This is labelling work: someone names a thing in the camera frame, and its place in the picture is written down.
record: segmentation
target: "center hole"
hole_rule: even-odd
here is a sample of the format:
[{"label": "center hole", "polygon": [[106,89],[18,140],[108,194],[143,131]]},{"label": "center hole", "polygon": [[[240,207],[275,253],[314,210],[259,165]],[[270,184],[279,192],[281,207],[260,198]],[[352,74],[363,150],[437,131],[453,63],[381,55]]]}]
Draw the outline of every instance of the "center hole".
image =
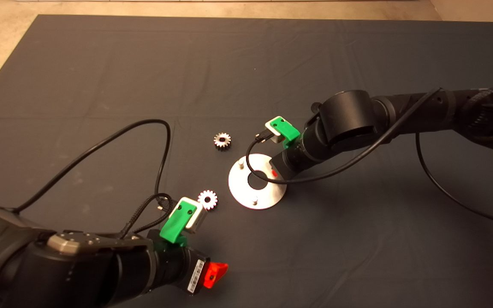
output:
[{"label": "center hole", "polygon": [[[266,177],[266,174],[260,170],[256,170],[254,171],[254,173],[262,177]],[[250,187],[252,187],[253,189],[260,190],[260,189],[264,189],[267,186],[267,182],[262,179],[259,179],[258,177],[256,177],[256,175],[251,173],[248,175],[248,185],[250,185]]]}]

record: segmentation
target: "green 3d-printed part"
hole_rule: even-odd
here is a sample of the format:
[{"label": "green 3d-printed part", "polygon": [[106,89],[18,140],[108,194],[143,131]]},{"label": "green 3d-printed part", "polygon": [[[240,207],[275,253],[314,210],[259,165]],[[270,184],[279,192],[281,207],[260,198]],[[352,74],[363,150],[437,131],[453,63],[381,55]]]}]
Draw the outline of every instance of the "green 3d-printed part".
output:
[{"label": "green 3d-printed part", "polygon": [[270,122],[270,125],[284,137],[282,143],[284,148],[288,148],[300,136],[300,131],[282,117],[276,117]]},{"label": "green 3d-printed part", "polygon": [[186,201],[180,201],[169,217],[169,220],[166,221],[161,229],[159,235],[173,244],[185,243],[184,239],[181,239],[184,236],[181,236],[180,232],[186,227],[187,222],[196,210],[197,207],[195,205]]}]

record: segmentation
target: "metal plate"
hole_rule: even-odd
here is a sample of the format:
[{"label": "metal plate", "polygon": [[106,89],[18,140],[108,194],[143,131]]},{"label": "metal plate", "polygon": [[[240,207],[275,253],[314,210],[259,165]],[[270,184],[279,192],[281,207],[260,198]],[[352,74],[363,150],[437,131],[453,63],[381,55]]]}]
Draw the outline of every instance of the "metal plate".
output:
[{"label": "metal plate", "polygon": [[[267,209],[276,205],[284,196],[286,185],[268,183],[266,187],[257,190],[248,184],[248,176],[251,174],[245,162],[246,156],[241,157],[229,171],[228,184],[231,194],[240,204],[250,209]],[[276,177],[272,174],[270,165],[271,157],[264,154],[251,154],[250,165],[254,170],[260,170],[270,179]]]}]

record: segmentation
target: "red component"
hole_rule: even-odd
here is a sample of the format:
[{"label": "red component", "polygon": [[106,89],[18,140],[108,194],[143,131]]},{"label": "red component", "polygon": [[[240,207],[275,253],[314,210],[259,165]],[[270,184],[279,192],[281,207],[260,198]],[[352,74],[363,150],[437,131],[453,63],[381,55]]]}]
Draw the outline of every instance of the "red component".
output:
[{"label": "red component", "polygon": [[212,289],[214,284],[226,274],[228,267],[227,263],[209,263],[209,269],[207,270],[205,281],[203,282],[205,288]]}]

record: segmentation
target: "concrete floor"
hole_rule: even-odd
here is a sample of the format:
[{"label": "concrete floor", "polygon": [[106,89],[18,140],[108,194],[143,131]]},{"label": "concrete floor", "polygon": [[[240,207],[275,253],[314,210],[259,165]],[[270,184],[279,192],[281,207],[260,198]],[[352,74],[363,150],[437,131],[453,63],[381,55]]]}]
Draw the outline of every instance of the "concrete floor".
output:
[{"label": "concrete floor", "polygon": [[246,3],[0,0],[0,68],[38,14],[493,21],[493,0]]}]

